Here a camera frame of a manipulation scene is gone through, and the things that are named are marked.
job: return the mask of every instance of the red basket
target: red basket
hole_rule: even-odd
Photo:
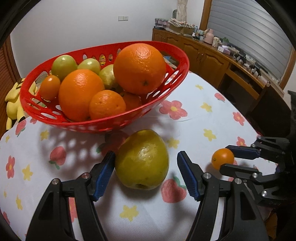
[[[101,132],[101,131],[111,131],[114,129],[120,129],[130,123],[132,123],[137,118],[145,115],[151,109],[160,104],[166,97],[169,96],[172,91],[181,84],[181,82],[185,79],[189,70],[189,60],[187,55],[179,49],[178,47],[163,43],[163,42],[155,42],[155,41],[140,41],[141,43],[146,43],[154,46],[160,52],[165,52],[166,54],[172,56],[174,59],[179,61],[179,65],[176,70],[173,70],[171,67],[167,65],[167,76],[161,86],[153,91],[151,94],[147,96],[142,96],[143,105],[133,109],[131,111],[125,112],[120,115],[115,115],[103,119],[98,120],[90,120],[84,122],[71,122],[69,121],[63,112],[59,108],[58,100],[54,100],[51,102],[47,102],[43,100],[40,95],[37,93],[36,96],[33,96],[29,93],[29,88],[32,83],[36,80],[36,78],[43,72],[46,71],[49,74],[51,70],[51,66],[56,57],[45,61],[44,63],[38,65],[35,69],[33,69],[28,76],[26,77],[24,83],[22,84],[20,91],[20,101],[23,109],[29,114],[31,117],[49,124],[54,127],[79,131],[79,132]],[[101,55],[104,55],[106,58],[106,63],[104,65],[108,66],[109,64],[113,64],[114,60],[117,56],[117,51],[125,48],[128,45],[139,43],[139,42],[125,42],[125,43],[117,43],[117,44],[109,44],[97,47],[91,47],[86,49],[81,49],[73,52],[67,53],[72,56],[76,62],[79,64],[83,61],[83,56],[86,55],[88,58],[95,57],[99,59]],[[42,102],[46,107],[43,107],[38,104],[36,101]]]

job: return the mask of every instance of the gray roller shade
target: gray roller shade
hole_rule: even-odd
[[[280,79],[292,44],[276,21],[254,0],[213,0],[208,28],[227,37]]]

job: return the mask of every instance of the table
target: table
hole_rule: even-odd
[[[66,131],[28,117],[0,141],[0,207],[14,232],[25,240],[32,215],[53,178],[71,180],[90,171],[107,150],[117,150],[128,135],[142,129],[155,130],[166,142],[169,172],[162,185],[151,191],[128,189],[112,174],[104,196],[95,203],[110,241],[185,240],[199,202],[182,186],[177,153],[186,151],[204,171],[228,180],[212,168],[212,154],[227,145],[251,145],[258,135],[228,100],[193,73],[166,101],[114,133]],[[236,163],[258,168],[264,175],[276,168],[261,158],[236,158]],[[212,240],[219,236],[223,204],[220,198]],[[83,240],[73,199],[70,211],[76,239]]]

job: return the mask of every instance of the orange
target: orange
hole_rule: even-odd
[[[223,164],[233,164],[234,162],[234,155],[232,151],[227,148],[222,148],[217,151],[212,156],[212,165],[215,169],[220,170],[220,167]]]
[[[125,111],[126,104],[123,98],[111,90],[95,94],[89,104],[89,114],[92,120],[119,115]]]
[[[124,91],[120,93],[120,95],[126,103],[126,111],[133,110],[142,105],[141,98],[135,94],[131,94],[129,92]]]
[[[54,75],[47,76],[41,83],[39,94],[44,100],[53,100],[59,93],[61,81]]]
[[[59,89],[59,104],[68,119],[86,121],[92,97],[104,90],[101,78],[89,69],[78,69],[66,76]]]
[[[146,95],[163,82],[166,63],[156,48],[137,43],[125,47],[118,54],[113,71],[115,79],[125,91]]]

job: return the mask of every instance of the yellow plush toy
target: yellow plush toy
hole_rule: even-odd
[[[20,88],[23,84],[25,79],[22,79],[20,83],[15,83],[13,88],[8,92],[7,96],[5,97],[5,102],[7,103],[6,106],[6,113],[7,113],[7,122],[6,122],[6,130],[11,129],[12,121],[17,120],[21,122],[25,119],[24,110],[20,103]],[[37,92],[38,88],[36,87],[35,81],[31,85],[29,92],[34,95]]]

